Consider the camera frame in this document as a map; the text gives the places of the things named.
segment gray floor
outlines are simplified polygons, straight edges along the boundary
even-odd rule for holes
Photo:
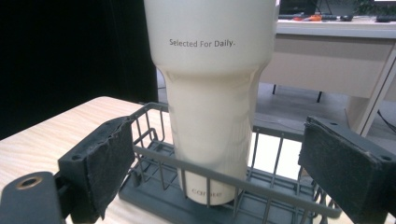
[[[160,102],[166,103],[166,88],[161,73],[158,73]],[[307,116],[331,119],[347,126],[345,107],[347,96],[323,92],[317,103],[318,92],[277,86],[276,94],[272,94],[272,84],[261,83],[259,86],[256,122],[273,124],[279,129],[302,132]],[[396,103],[384,102],[380,111],[384,118],[396,125]],[[396,133],[377,115],[366,137],[381,147],[396,154]]]

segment metal basket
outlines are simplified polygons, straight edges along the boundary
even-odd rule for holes
[[[160,120],[151,121],[150,113],[158,113]],[[296,180],[276,173],[284,139],[301,142],[302,134],[254,126],[251,166],[247,168],[247,179],[240,180],[177,160],[173,146],[164,142],[165,113],[166,105],[147,104],[131,116],[137,129],[137,136],[133,136],[137,164],[120,190],[124,201],[174,223],[313,223],[318,215],[321,223],[327,223],[327,217],[341,215],[342,210],[303,167]],[[257,151],[265,150],[258,148],[263,134],[280,138],[272,173],[255,168]],[[187,198],[180,188],[177,169],[181,170],[181,186],[185,186],[186,171],[206,177],[206,205]],[[211,180],[235,186],[233,201],[209,205]]]

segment cup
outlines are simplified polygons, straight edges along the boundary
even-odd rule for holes
[[[246,179],[278,8],[279,0],[145,0],[151,58],[164,76],[179,160]],[[185,180],[183,190],[198,203],[207,194],[211,205],[227,203],[235,194],[215,180],[206,192],[206,178],[190,172]]]

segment cream-colored cup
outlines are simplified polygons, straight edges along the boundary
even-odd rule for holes
[[[145,0],[151,57],[167,90],[178,159],[246,178],[259,77],[274,48],[278,0]],[[206,179],[186,173],[206,203]],[[210,204],[235,188],[212,180]]]

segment table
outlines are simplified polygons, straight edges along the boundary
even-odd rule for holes
[[[55,174],[59,170],[57,160],[86,135],[103,122],[130,115],[140,107],[110,97],[99,97],[0,141],[0,190],[14,179],[33,172]],[[164,125],[165,130],[169,128],[168,118],[164,118]],[[96,223],[168,222],[116,197],[106,210],[105,220],[98,219]],[[339,219],[329,219],[329,223],[351,222],[343,214]]]
[[[365,136],[383,100],[396,101],[396,22],[279,21],[261,82],[349,96],[351,130]]]

